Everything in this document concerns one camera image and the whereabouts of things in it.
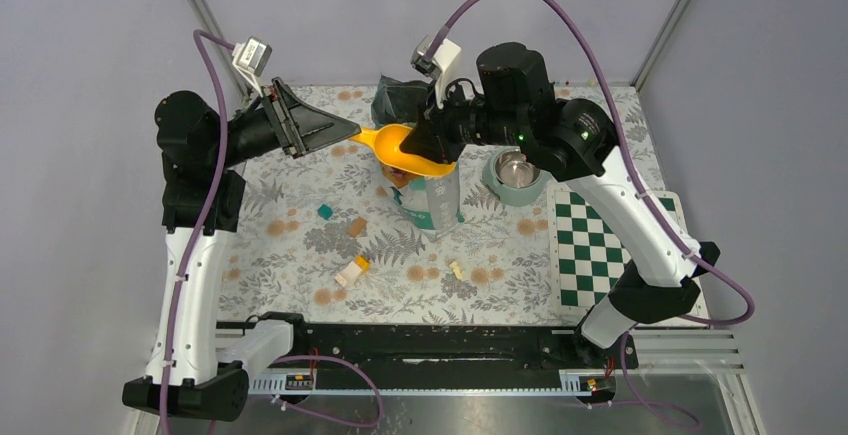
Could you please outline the green dog food bag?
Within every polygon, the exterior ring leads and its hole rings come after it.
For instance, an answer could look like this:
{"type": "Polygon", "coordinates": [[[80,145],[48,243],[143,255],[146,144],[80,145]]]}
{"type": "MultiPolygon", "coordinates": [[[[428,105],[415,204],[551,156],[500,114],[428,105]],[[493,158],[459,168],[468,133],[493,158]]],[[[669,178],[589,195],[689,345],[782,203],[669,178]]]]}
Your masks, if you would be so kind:
{"type": "MultiPolygon", "coordinates": [[[[371,103],[375,128],[390,124],[414,127],[417,110],[426,101],[428,85],[420,80],[399,81],[381,76],[371,103]]],[[[422,177],[380,165],[381,187],[399,212],[429,240],[436,241],[463,221],[460,209],[460,174],[457,169],[438,177],[422,177]]]]}

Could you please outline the orange plastic scoop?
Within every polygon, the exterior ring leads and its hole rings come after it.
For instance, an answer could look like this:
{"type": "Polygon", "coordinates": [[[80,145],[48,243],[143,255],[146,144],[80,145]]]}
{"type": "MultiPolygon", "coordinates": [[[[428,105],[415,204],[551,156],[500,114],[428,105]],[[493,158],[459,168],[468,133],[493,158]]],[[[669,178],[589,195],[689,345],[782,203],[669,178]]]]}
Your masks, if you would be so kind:
{"type": "Polygon", "coordinates": [[[409,126],[390,124],[379,129],[362,128],[349,140],[371,149],[382,164],[413,175],[442,177],[457,168],[456,163],[436,163],[422,156],[403,152],[401,144],[411,132],[412,128],[409,126]]]}

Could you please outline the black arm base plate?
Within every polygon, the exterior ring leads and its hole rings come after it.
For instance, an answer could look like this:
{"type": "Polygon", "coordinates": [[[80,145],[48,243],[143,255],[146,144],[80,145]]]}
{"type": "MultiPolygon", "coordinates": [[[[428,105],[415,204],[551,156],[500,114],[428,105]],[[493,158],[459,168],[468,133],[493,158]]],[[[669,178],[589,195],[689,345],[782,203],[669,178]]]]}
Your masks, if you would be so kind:
{"type": "Polygon", "coordinates": [[[283,392],[389,394],[569,392],[569,373],[592,378],[639,365],[631,336],[598,349],[567,327],[310,323],[266,312],[218,329],[247,333],[265,321],[292,325],[292,351],[271,365],[283,392]]]}

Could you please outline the brown wooden cylinder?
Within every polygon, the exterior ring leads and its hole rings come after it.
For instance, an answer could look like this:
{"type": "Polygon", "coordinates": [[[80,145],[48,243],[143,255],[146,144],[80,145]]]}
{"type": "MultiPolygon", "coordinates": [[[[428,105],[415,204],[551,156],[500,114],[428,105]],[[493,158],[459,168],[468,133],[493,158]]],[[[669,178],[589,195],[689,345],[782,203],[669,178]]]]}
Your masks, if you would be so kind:
{"type": "Polygon", "coordinates": [[[357,217],[348,226],[347,233],[349,236],[356,238],[365,230],[366,226],[367,220],[362,217],[357,217]]]}

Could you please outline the green white checkerboard mat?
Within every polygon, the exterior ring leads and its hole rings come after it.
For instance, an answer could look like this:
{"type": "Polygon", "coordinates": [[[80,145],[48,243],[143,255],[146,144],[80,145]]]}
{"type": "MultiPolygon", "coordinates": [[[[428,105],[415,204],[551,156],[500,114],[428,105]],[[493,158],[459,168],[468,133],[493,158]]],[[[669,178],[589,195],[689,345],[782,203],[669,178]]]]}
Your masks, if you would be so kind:
{"type": "Polygon", "coordinates": [[[583,197],[560,184],[547,187],[554,312],[574,322],[614,286],[630,255],[583,197]]]}

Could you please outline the floral patterned table cloth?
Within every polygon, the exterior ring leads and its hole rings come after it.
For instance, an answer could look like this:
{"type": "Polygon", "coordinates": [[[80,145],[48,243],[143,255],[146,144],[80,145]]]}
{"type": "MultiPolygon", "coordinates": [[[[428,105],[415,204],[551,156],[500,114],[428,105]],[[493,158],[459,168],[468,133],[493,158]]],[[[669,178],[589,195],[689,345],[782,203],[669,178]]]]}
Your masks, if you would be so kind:
{"type": "Polygon", "coordinates": [[[250,161],[237,236],[222,273],[219,316],[269,311],[312,322],[572,324],[554,312],[546,193],[504,205],[482,181],[491,147],[467,148],[458,165],[464,221],[436,241],[416,229],[381,187],[372,152],[344,143],[291,159],[250,161]],[[326,204],[334,215],[324,220],[326,204]],[[357,217],[367,220],[356,238],[357,217]],[[355,257],[369,269],[351,286],[334,277],[355,257]],[[464,272],[458,280],[449,263],[464,272]]]}

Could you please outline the mint double pet bowl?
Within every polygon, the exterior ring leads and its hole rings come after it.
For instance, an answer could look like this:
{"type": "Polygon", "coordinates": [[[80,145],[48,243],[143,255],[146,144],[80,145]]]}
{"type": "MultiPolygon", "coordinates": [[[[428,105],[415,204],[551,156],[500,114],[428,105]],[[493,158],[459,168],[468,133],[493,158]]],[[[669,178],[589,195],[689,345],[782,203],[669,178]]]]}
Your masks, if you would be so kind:
{"type": "Polygon", "coordinates": [[[483,184],[504,205],[511,207],[533,204],[550,180],[551,175],[530,163],[518,148],[505,148],[495,153],[482,171],[483,184]]]}

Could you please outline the white yellow toy block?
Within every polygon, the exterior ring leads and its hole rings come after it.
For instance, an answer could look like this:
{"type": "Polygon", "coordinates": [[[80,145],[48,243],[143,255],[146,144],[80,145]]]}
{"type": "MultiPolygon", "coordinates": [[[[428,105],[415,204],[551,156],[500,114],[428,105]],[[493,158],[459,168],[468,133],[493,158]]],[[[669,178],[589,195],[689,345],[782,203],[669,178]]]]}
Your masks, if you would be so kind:
{"type": "Polygon", "coordinates": [[[364,256],[357,256],[336,273],[334,280],[340,286],[347,288],[353,285],[369,267],[370,262],[364,256]]]}

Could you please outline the small cream toy piece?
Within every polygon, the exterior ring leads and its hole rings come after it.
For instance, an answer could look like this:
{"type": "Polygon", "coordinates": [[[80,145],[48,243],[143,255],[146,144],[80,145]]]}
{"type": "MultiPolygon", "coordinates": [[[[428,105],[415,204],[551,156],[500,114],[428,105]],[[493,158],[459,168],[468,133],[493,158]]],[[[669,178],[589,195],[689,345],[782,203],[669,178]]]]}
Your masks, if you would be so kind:
{"type": "Polygon", "coordinates": [[[464,279],[464,272],[463,272],[463,270],[461,269],[461,267],[460,267],[460,265],[459,265],[459,263],[458,263],[457,261],[452,261],[452,262],[450,262],[450,263],[449,263],[449,268],[451,269],[452,273],[454,274],[454,276],[455,276],[458,280],[463,280],[463,279],[464,279]]]}

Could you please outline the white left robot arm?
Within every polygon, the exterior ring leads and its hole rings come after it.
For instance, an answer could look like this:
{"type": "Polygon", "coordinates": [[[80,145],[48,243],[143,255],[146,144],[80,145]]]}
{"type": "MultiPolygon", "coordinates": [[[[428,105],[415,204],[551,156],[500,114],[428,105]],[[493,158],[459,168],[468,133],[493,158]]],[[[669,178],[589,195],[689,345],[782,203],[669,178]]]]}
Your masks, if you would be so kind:
{"type": "Polygon", "coordinates": [[[166,181],[166,288],[144,374],[124,385],[124,405],[160,417],[236,420],[250,384],[276,359],[296,366],[310,340],[299,314],[266,313],[240,339],[216,347],[222,266],[246,182],[240,164],[272,151],[300,158],[344,142],[360,126],[299,99],[280,79],[228,118],[195,92],[165,97],[154,113],[166,181]]]}

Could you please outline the teal small cube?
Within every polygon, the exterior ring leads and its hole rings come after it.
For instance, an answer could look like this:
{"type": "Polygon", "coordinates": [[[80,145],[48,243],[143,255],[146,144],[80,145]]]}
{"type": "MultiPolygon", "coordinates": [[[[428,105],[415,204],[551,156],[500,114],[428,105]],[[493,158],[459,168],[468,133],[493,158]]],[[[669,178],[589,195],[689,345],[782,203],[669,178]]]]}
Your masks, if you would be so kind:
{"type": "Polygon", "coordinates": [[[330,220],[334,215],[334,211],[330,206],[328,206],[326,204],[322,204],[317,209],[317,214],[318,214],[319,217],[321,217],[324,220],[330,220]]]}

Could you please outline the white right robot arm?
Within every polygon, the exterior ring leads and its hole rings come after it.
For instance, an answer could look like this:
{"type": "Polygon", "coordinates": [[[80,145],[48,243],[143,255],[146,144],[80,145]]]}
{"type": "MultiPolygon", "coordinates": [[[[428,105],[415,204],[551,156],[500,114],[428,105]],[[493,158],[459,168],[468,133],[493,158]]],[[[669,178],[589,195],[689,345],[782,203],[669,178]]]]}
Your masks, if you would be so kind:
{"type": "Polygon", "coordinates": [[[624,139],[611,117],[592,101],[557,97],[543,56],[517,42],[478,56],[482,90],[466,97],[452,73],[459,55],[454,46],[434,55],[424,48],[413,53],[412,66],[431,84],[400,149],[444,166],[469,145],[516,147],[530,164],[581,196],[611,228],[630,259],[622,277],[579,323],[573,341],[577,360],[597,367],[633,326],[689,313],[700,293],[697,262],[714,262],[718,247],[689,236],[659,199],[641,188],[641,176],[627,169],[624,139]]]}

